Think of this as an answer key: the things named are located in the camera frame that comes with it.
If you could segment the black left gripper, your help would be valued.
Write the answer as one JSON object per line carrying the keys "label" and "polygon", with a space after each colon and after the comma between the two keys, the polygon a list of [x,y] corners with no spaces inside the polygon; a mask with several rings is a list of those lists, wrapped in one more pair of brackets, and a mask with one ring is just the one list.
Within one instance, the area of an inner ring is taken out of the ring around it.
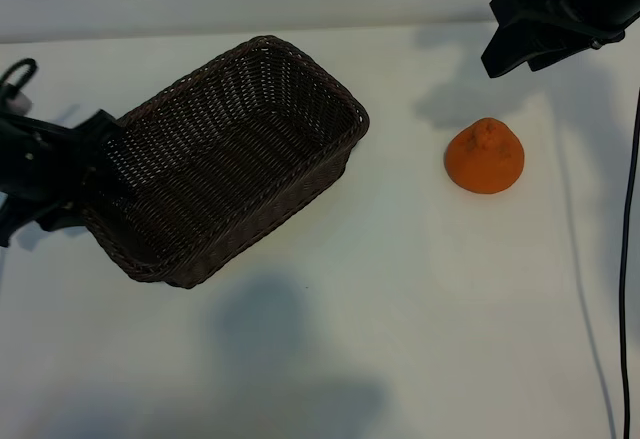
{"label": "black left gripper", "polygon": [[3,112],[3,203],[36,206],[45,232],[87,226],[96,198],[78,197],[108,184],[104,146],[122,131],[102,109],[73,128]]}

